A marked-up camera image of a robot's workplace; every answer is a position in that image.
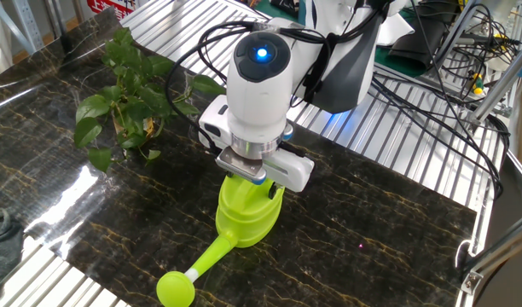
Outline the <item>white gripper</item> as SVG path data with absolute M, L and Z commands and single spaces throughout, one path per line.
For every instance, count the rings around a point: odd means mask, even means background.
M 233 135 L 228 125 L 229 115 L 226 96 L 220 95 L 209 104 L 199 120 L 200 127 L 213 140 L 216 149 L 222 150 L 216 154 L 216 163 L 226 170 L 226 177 L 237 175 L 256 185 L 273 181 L 268 193 L 271 200 L 276 196 L 277 184 L 293 192 L 301 192 L 310 179 L 315 163 L 290 149 L 284 149 L 282 143 L 271 150 L 268 157 L 254 159 L 240 156 L 231 147 Z

